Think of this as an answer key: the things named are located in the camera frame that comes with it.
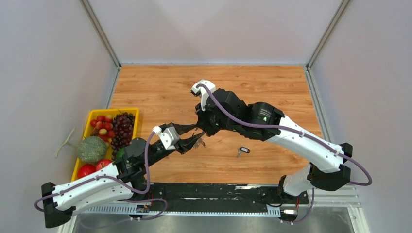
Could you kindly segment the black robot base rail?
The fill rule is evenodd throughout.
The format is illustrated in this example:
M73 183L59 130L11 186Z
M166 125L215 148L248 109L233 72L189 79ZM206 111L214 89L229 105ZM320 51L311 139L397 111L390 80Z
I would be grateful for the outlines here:
M128 214L132 218L175 216L264 216L296 220L301 205L313 207L309 191L297 197L276 184L153 183L145 195L104 203L89 213Z

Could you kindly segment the metal keyring with keys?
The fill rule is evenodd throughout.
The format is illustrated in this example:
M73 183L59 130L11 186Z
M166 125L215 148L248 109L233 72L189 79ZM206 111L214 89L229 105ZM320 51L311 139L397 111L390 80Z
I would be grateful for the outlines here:
M194 129L192 136L195 136L195 135L196 135L198 129L199 129L199 128L195 128L195 129ZM202 137L198 138L198 140L194 143L193 148L194 148L194 149L197 149L197 148L200 147L200 146L202 146L202 147L204 147L204 148L206 147L206 144L205 144L205 142L204 142L204 140L203 140Z

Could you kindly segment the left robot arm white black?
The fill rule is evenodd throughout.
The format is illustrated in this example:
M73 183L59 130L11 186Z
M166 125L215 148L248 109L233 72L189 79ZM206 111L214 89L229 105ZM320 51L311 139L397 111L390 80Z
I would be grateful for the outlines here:
M145 200L150 190L149 167L173 152L191 150L204 133L190 138L180 136L196 125L156 126L148 139L135 138L124 147L124 154L105 166L73 182L41 186L42 197L35 208L43 212L46 228L61 226L84 210L115 200Z

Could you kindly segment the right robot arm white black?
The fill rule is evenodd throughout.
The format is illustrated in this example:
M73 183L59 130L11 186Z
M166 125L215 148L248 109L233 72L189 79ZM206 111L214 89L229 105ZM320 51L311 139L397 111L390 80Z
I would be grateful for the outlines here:
M327 142L293 122L279 109L265 102L246 104L234 92L224 89L205 90L196 84L191 92L201 97L195 107L197 127L207 136L220 130L239 133L251 140L274 143L306 158L309 164L300 171L285 175L279 181L278 198L291 202L311 188L336 191L350 181L351 169L344 165L352 146Z

